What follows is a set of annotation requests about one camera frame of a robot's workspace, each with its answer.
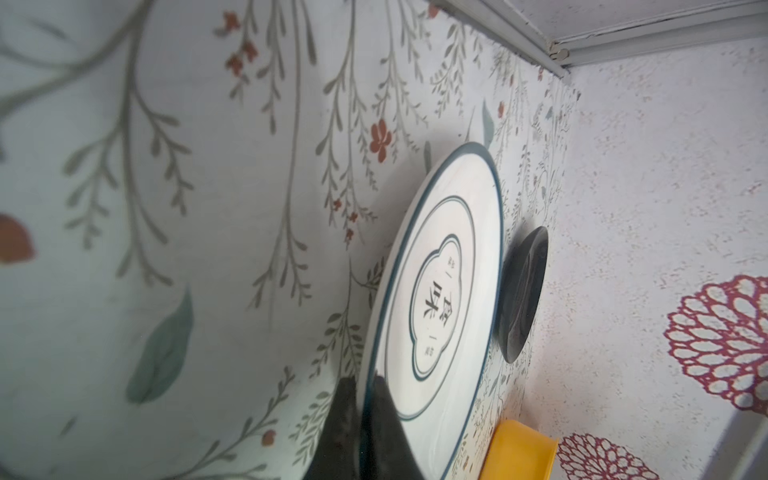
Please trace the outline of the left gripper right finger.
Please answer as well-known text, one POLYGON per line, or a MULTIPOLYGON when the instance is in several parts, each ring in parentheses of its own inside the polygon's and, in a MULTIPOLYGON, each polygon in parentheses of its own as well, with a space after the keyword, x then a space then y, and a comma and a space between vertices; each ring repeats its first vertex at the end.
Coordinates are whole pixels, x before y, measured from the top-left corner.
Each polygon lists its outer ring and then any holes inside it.
POLYGON ((365 413, 365 478, 423 479, 386 380, 376 376, 365 413))

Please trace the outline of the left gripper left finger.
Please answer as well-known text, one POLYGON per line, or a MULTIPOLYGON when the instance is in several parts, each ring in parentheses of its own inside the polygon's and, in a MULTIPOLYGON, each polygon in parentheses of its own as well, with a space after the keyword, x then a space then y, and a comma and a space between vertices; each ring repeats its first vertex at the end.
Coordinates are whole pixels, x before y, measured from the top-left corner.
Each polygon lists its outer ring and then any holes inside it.
POLYGON ((354 448, 358 439, 356 381, 342 378, 333 395, 316 452, 305 480, 352 480, 357 478, 354 448))

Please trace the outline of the white plate clover emblem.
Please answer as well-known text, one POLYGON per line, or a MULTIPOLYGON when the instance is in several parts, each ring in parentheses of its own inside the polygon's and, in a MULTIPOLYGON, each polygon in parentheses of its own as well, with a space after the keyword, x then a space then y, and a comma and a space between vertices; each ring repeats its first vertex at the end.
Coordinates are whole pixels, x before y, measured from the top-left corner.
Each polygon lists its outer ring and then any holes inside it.
POLYGON ((405 213, 372 307, 356 390, 382 379, 419 473, 444 479, 481 383, 504 256, 500 180, 481 144, 435 165, 405 213))

